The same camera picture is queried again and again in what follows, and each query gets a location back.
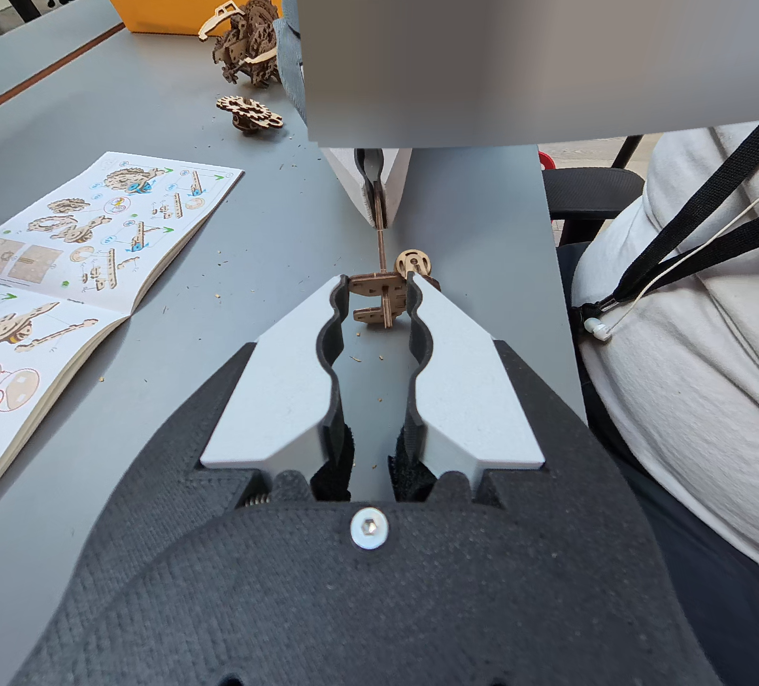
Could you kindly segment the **person's dark trousers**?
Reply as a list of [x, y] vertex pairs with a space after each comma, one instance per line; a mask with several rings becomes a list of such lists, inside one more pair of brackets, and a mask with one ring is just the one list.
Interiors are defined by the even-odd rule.
[[716, 674], [758, 684], [758, 565], [689, 511], [644, 469], [623, 441], [578, 359], [589, 427], [646, 514], [679, 603]]

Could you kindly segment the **large wooden gear model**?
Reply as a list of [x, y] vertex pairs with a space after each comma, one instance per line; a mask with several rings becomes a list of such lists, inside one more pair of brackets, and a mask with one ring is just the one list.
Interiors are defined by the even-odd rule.
[[238, 7], [229, 0], [215, 9], [198, 32], [200, 40], [223, 21], [230, 20], [231, 28], [215, 44], [214, 63], [222, 65], [224, 79], [232, 84], [238, 74], [250, 77], [255, 87], [265, 87], [271, 78], [281, 81], [277, 61], [274, 20], [279, 13], [271, 0], [249, 0]]

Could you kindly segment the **illustrated instruction booklet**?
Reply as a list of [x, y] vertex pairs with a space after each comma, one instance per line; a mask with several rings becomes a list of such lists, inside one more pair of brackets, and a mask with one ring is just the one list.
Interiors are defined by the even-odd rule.
[[243, 173], [107, 152], [1, 225], [1, 473]]

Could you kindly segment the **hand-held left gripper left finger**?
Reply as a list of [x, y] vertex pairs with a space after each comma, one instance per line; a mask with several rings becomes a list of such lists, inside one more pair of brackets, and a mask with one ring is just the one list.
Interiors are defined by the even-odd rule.
[[348, 279], [337, 275], [257, 340], [200, 462], [207, 468], [284, 471], [308, 481], [336, 464], [346, 440], [337, 376]]

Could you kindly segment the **dark grey cloth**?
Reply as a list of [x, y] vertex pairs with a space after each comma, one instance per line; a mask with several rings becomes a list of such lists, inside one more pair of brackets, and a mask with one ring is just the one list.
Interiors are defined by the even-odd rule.
[[307, 122], [297, 0], [281, 0], [282, 16], [273, 21], [281, 83], [303, 122]]

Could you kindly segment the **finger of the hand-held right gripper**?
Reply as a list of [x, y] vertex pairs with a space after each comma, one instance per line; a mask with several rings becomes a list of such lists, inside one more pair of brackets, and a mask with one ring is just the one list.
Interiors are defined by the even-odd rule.
[[377, 226], [375, 183], [380, 150], [321, 148], [348, 197], [371, 226]]
[[383, 169], [380, 180], [384, 196], [385, 226], [388, 228], [393, 224], [402, 200], [412, 149], [384, 148], [382, 152]]

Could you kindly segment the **thin wooden model strip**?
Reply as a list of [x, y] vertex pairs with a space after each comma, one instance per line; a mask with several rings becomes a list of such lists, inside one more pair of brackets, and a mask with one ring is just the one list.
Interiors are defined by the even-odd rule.
[[377, 245], [378, 245], [378, 253], [379, 253], [380, 272], [386, 273], [388, 272], [388, 270], [387, 270], [385, 244], [384, 244], [385, 201], [384, 201], [383, 187], [380, 180], [377, 180], [374, 182], [374, 203], [375, 203], [374, 218], [375, 218], [375, 226], [376, 226], [376, 231], [377, 231], [376, 235], [377, 235]]

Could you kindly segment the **small wooden gear assembly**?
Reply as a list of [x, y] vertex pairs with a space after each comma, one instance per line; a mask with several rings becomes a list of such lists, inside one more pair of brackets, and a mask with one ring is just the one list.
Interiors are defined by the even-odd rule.
[[218, 109], [231, 112], [233, 126], [245, 134], [280, 129], [284, 124], [282, 117], [264, 104], [242, 96], [223, 96], [217, 99], [215, 105]]

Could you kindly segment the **wooden model sub-assembly with wheel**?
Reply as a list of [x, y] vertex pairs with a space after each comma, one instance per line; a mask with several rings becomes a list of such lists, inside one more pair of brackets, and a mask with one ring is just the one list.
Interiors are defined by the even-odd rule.
[[385, 328], [392, 328], [394, 320], [406, 308], [407, 277], [410, 273], [421, 274], [438, 291], [441, 290], [440, 283], [431, 277], [431, 270], [428, 255], [419, 250], [408, 249], [398, 255], [391, 272], [351, 276], [348, 280], [351, 293], [382, 299], [378, 307], [355, 310], [354, 319], [365, 324], [381, 324]]

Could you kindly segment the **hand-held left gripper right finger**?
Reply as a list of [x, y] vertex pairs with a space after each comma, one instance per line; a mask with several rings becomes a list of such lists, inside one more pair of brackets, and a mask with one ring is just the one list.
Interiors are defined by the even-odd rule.
[[426, 498], [443, 473], [475, 493], [487, 470], [536, 470], [545, 458], [493, 337], [422, 275], [408, 277], [413, 373], [389, 472], [396, 498]]

